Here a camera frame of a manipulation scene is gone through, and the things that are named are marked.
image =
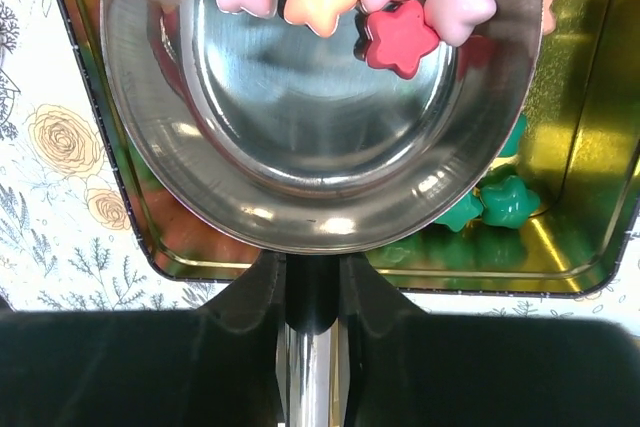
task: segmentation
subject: metal bowl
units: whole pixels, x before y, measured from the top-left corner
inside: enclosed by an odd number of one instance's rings
[[[131,139],[198,216],[264,248],[353,252],[433,221],[500,151],[533,75],[542,0],[497,3],[476,31],[486,62],[463,68],[474,44],[441,44],[411,81],[357,59],[356,11],[321,39],[181,0],[168,35],[155,0],[103,0],[103,54]]]

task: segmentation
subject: floral tablecloth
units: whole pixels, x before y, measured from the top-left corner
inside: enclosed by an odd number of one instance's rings
[[[55,0],[0,0],[0,294],[17,310],[201,305],[222,284],[157,275],[131,230]],[[444,313],[598,317],[640,335],[640,222],[588,297],[411,294]]]

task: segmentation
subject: gold tray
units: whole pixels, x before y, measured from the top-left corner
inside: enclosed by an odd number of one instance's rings
[[[397,287],[576,295],[603,287],[616,271],[640,192],[640,12],[638,0],[556,0],[556,32],[545,38],[514,158],[494,175],[517,172],[543,199],[519,231],[472,223],[439,226],[368,252]],[[88,71],[111,160],[122,177],[142,247],[177,279],[230,280],[259,251],[187,212],[128,145],[102,66],[99,0],[63,0],[79,60]]]

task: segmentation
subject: metal tin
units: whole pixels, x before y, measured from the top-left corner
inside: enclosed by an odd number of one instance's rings
[[[104,89],[95,20],[98,0],[64,0],[85,65]],[[617,268],[640,192],[636,83],[637,0],[556,0],[556,32],[543,42],[527,99],[527,132],[514,170],[543,199],[520,231],[473,224],[460,234],[430,226],[372,264],[399,288],[576,295],[597,290]],[[257,256],[202,224],[135,162],[104,95],[97,113],[133,205],[143,247],[166,275],[229,280]]]

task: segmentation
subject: table surface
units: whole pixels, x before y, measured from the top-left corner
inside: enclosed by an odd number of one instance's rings
[[[223,284],[156,274],[118,217],[122,199],[56,1],[0,0],[0,16],[15,21],[1,39],[0,295],[16,310],[191,308],[215,296]],[[618,274],[587,297],[409,297],[429,312],[595,317],[640,335],[639,261],[636,222]]]

